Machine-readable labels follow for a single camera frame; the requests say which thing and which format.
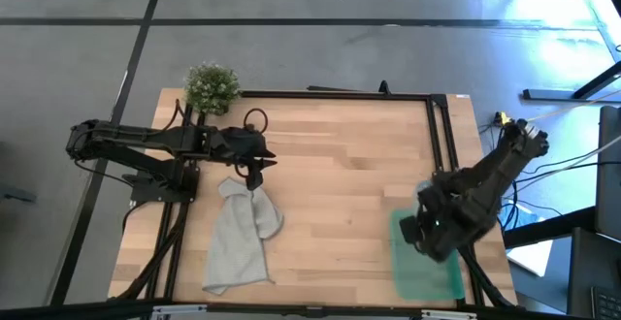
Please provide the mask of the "black keyboard desk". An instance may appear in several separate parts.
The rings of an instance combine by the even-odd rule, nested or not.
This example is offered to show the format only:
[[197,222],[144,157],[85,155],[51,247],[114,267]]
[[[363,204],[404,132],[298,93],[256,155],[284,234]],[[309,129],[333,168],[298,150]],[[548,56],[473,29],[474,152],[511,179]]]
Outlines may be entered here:
[[621,242],[576,228],[572,232],[569,315],[594,319],[594,286],[621,291]]

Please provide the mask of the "grey waffle microfiber towel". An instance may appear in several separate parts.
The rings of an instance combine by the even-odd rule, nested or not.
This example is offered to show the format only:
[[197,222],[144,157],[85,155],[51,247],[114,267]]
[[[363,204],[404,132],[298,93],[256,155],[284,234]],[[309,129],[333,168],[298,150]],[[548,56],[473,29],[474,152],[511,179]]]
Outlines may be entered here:
[[230,177],[218,186],[224,204],[214,222],[202,290],[228,289],[270,279],[264,242],[276,236],[284,216],[262,188],[252,191]]

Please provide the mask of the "green translucent plastic basket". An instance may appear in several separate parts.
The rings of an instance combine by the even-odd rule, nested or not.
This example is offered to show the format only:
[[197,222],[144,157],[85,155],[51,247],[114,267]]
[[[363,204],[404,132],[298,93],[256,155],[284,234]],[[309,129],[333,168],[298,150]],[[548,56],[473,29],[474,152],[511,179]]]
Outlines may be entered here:
[[450,301],[465,297],[459,257],[453,251],[441,263],[419,253],[404,239],[399,222],[412,214],[395,209],[390,215],[392,274],[397,294],[408,301]]

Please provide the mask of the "black aluminium rig frame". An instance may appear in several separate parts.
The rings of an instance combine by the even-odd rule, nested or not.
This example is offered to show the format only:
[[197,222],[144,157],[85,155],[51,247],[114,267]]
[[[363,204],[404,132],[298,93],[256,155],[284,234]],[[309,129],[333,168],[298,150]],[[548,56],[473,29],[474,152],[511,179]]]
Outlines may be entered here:
[[219,183],[233,170],[205,163],[175,269],[163,265],[159,296],[208,309],[270,308],[306,314],[453,308],[408,301],[392,276],[390,215],[410,208],[435,170],[469,167],[482,155],[471,99],[372,92],[249,91],[213,124],[244,118],[265,129],[278,163],[263,187],[284,216],[265,244],[270,279],[212,295],[202,290]]

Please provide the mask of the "black keyboard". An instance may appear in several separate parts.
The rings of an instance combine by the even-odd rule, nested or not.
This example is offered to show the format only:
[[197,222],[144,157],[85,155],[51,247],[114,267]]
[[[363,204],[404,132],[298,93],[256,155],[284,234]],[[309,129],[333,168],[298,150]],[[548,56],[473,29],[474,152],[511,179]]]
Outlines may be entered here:
[[595,320],[621,320],[621,291],[594,286],[591,298]]

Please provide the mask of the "white paper sheet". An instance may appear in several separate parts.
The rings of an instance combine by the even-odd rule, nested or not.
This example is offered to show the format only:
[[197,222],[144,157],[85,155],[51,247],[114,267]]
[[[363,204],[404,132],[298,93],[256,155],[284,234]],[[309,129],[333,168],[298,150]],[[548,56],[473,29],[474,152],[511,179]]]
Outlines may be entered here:
[[530,245],[512,248],[507,253],[510,262],[526,271],[544,277],[551,254],[553,240],[544,240]]

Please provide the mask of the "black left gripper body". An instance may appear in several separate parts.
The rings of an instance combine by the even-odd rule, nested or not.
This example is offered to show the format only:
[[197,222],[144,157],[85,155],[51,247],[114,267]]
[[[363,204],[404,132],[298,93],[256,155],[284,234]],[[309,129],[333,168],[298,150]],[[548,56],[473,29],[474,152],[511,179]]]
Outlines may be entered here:
[[212,128],[208,140],[209,158],[216,162],[244,163],[253,158],[272,158],[265,137],[254,129]]

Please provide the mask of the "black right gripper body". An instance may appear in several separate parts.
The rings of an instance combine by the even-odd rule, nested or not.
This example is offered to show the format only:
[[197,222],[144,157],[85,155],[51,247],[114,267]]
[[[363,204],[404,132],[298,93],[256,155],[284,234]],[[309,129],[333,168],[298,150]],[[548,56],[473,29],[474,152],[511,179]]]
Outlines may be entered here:
[[469,244],[467,230],[458,222],[451,196],[444,195],[428,179],[417,184],[416,199],[419,240],[414,246],[420,253],[441,263],[453,251]]

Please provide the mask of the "small green potted plant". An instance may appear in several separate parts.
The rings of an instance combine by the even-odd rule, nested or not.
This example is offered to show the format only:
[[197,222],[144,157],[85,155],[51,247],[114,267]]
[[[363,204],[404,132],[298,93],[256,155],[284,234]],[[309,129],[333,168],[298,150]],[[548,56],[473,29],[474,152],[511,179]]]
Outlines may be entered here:
[[185,77],[185,100],[196,111],[224,115],[241,97],[237,73],[218,64],[200,64],[189,68]]

